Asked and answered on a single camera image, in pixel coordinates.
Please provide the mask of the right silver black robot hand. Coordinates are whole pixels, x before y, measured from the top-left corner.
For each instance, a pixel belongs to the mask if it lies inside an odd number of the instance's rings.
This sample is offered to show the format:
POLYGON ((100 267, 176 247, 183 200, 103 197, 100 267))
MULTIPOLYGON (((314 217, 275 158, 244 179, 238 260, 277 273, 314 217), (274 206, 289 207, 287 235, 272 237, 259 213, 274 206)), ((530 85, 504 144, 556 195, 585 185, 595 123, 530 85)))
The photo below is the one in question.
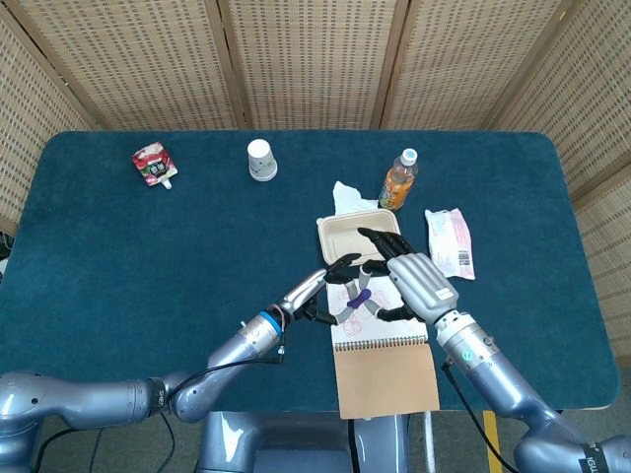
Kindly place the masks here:
POLYGON ((455 310, 458 293, 434 262, 416 252, 400 234, 358 228, 384 260, 368 260, 361 266, 365 274, 388 276, 400 294, 402 306, 381 308, 376 317, 386 322, 411 320, 435 324, 444 314, 455 310))

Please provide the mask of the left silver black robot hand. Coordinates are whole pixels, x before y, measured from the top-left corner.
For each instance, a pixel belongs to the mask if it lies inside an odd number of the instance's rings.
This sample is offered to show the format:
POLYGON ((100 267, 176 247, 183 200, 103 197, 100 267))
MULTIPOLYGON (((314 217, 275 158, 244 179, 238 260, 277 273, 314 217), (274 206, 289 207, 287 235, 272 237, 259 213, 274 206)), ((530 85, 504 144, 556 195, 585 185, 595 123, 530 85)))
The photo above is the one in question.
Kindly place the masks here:
POLYGON ((360 253, 345 254, 325 268, 316 270, 291 290, 278 303, 278 312, 283 315, 284 321, 291 323, 300 318, 306 318, 329 326, 338 325, 341 316, 318 309, 317 296, 326 284, 350 283, 352 278, 346 274, 346 269, 360 256, 360 253))

